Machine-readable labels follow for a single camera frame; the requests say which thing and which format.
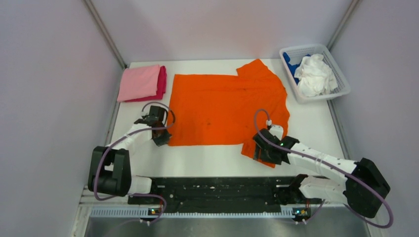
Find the orange t shirt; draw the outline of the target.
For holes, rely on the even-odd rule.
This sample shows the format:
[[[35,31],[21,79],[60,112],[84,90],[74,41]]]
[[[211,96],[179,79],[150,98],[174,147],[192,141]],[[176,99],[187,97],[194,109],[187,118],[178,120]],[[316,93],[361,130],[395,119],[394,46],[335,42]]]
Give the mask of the orange t shirt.
[[[259,59],[236,75],[176,74],[168,118],[170,146],[242,145],[253,157],[257,129],[266,120],[288,132],[287,92],[279,77]]]

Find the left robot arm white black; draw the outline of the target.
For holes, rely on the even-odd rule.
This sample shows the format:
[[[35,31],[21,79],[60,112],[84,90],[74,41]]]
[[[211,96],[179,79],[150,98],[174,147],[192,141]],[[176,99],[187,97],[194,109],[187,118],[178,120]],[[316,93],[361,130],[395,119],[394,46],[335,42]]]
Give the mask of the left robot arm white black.
[[[161,102],[146,105],[149,110],[142,109],[140,117],[122,137],[93,149],[88,189],[97,200],[139,195],[146,204],[153,204],[158,199],[158,190],[152,187],[152,179],[133,174],[130,162],[136,149],[144,143],[153,141],[158,147],[169,143],[171,134],[168,129],[172,124],[168,124],[168,117],[175,119],[175,114]]]

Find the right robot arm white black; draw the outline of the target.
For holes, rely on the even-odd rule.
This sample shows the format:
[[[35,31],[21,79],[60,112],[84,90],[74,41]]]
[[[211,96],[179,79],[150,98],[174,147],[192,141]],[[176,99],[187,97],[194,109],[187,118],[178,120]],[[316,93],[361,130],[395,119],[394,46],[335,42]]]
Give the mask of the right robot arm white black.
[[[390,186],[373,161],[336,158],[296,138],[279,139],[268,129],[258,131],[253,140],[260,160],[314,172],[314,175],[299,174],[289,184],[293,202],[304,203],[312,198],[338,202],[366,218],[375,217],[382,206],[389,208],[385,199]]]

